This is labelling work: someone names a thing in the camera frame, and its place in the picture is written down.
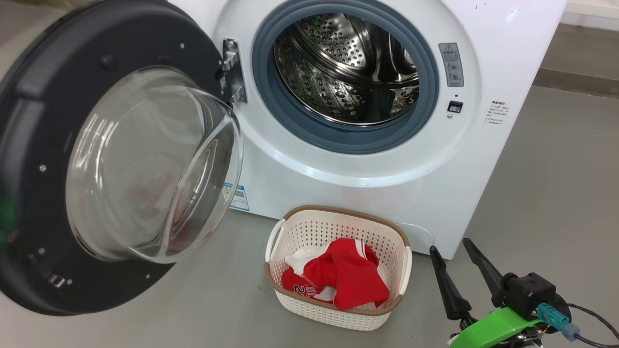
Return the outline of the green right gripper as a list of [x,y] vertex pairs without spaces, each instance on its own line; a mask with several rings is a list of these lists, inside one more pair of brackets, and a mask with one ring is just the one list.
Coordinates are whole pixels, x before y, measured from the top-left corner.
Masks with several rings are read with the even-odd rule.
[[540,319],[526,321],[507,307],[501,281],[503,275],[478,249],[473,240],[463,238],[462,243],[478,267],[491,293],[496,308],[484,319],[475,321],[470,315],[471,304],[462,298],[447,273],[446,263],[437,247],[429,247],[429,255],[447,319],[460,321],[461,331],[447,341],[449,348],[539,348],[540,337],[547,333],[547,326]]

